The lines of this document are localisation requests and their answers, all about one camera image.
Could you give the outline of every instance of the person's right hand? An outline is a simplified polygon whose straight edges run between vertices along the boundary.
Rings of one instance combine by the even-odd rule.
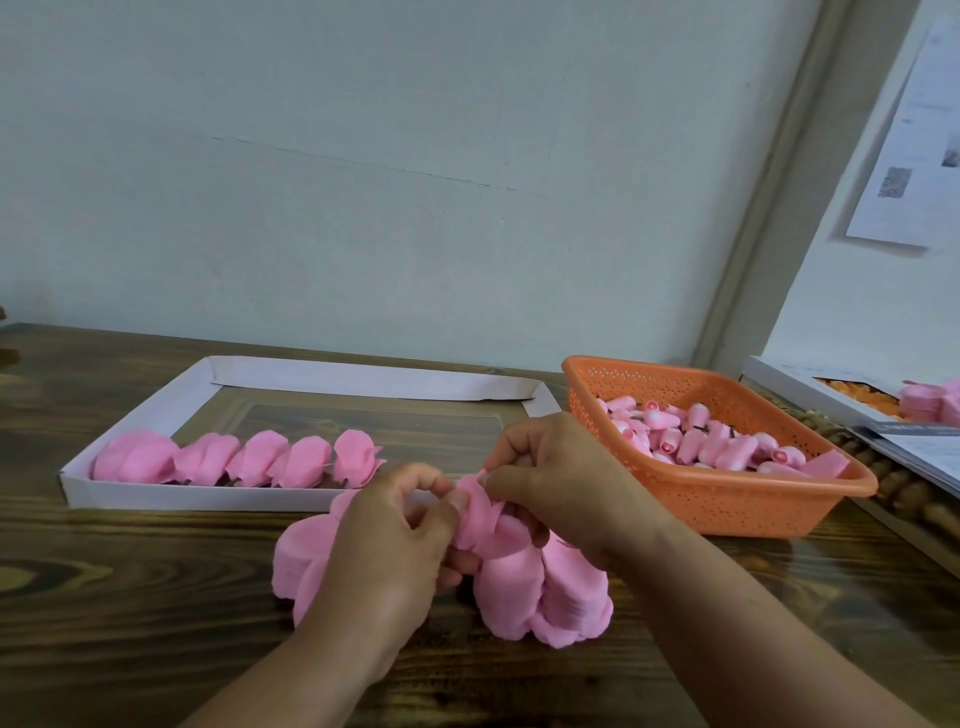
[[[489,472],[481,482],[491,498],[523,506],[598,569],[610,569],[619,549],[642,537],[639,529],[669,518],[565,412],[507,427],[484,469]]]

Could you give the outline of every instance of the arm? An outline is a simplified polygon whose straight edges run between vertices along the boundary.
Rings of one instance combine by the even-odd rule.
[[[424,508],[404,497],[429,490]],[[473,573],[475,556],[448,545],[468,503],[436,468],[405,465],[350,503],[317,596],[297,631],[183,728],[334,728],[426,619],[437,587]]]
[[[513,465],[526,454],[533,468]],[[928,725],[667,513],[571,416],[508,428],[485,467],[491,497],[525,507],[623,579],[714,728]]]

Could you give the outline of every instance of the white cardboard tray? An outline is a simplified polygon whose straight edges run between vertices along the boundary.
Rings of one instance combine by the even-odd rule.
[[[71,508],[155,511],[329,510],[339,488],[229,488],[90,480],[94,457],[137,429],[173,435],[222,387],[382,397],[397,400],[520,400],[530,417],[560,411],[547,386],[516,376],[399,369],[254,356],[209,356],[137,406],[63,466],[60,484]]]
[[[860,381],[893,397],[896,397],[902,388],[902,385],[893,386],[862,372],[839,367],[781,364],[761,356],[751,356],[744,362],[743,376],[785,400],[803,409],[816,410],[845,427],[866,425],[870,422],[897,422],[893,417],[845,397],[817,381],[817,377]]]

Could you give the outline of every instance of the plastic basket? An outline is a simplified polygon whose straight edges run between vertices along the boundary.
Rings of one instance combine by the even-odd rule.
[[[637,401],[657,400],[684,409],[702,402],[711,417],[740,432],[767,432],[808,458],[835,448],[756,392],[713,372],[594,356],[570,356],[563,367],[573,415],[672,514],[700,533],[805,536],[843,496],[870,497],[876,492],[874,474],[846,453],[850,465],[834,480],[661,463],[633,449],[596,398],[631,395]]]

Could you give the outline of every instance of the fingernail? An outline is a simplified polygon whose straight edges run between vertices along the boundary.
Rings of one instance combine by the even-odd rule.
[[[451,491],[446,497],[446,500],[450,505],[457,509],[457,513],[463,513],[467,509],[467,504],[470,501],[470,494],[467,491],[462,491],[458,488],[455,491]]]

